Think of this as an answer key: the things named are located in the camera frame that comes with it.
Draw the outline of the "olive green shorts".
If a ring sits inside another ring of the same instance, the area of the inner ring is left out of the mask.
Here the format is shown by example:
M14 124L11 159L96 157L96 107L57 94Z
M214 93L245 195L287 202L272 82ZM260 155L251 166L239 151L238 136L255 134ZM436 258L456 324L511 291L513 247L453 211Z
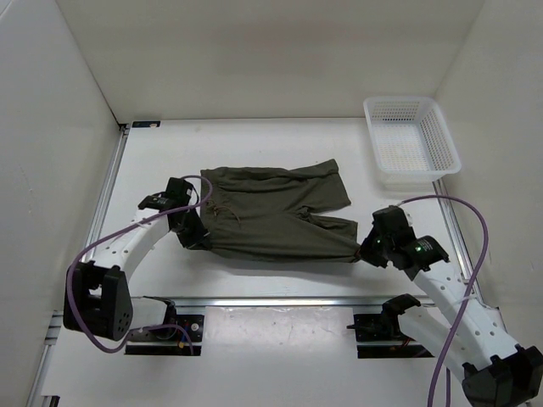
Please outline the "olive green shorts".
M200 209L210 250L262 262L358 260L358 224L330 214L351 201L335 159L293 170L218 167L201 170Z

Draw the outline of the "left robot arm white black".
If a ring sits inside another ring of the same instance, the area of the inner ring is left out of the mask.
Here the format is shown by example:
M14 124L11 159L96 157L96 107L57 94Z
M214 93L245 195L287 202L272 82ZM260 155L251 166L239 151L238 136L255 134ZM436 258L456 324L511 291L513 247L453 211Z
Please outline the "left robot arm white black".
M198 209L213 193L211 182L198 176L196 189L191 176L169 179L163 192L146 196L137 206L130 224L84 248L66 273L64 328L82 332L95 347L112 354L103 339L123 347L146 334L160 341L191 338L178 325L175 304L156 296L133 297L129 281L154 246L169 234L176 235L186 250L209 250L210 234Z

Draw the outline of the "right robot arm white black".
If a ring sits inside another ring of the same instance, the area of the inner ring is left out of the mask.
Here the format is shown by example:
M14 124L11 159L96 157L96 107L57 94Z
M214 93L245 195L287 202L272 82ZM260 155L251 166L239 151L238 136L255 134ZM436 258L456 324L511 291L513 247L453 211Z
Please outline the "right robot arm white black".
M381 328L393 339L419 342L461 383L472 406L519 406L538 395L542 353L525 348L493 320L488 308L453 270L439 267L448 253L431 236L417 237L398 206L372 215L360 247L371 265L392 265L423 290L446 318L443 325L419 300L402 294L383 304Z

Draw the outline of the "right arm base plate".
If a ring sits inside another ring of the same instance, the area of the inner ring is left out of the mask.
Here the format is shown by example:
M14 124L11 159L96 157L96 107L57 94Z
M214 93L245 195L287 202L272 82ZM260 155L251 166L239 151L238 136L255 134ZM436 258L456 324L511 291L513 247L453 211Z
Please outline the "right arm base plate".
M355 332L359 360L433 358L420 343L387 326L381 314L354 314L347 328Z

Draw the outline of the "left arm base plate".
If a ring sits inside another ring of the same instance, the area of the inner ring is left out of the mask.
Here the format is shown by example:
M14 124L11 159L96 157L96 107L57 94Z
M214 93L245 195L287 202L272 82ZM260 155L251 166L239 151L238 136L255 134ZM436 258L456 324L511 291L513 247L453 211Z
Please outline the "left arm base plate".
M149 330L140 328L129 336L124 350L132 356L200 356L204 336L204 314L170 312L166 320L175 327Z

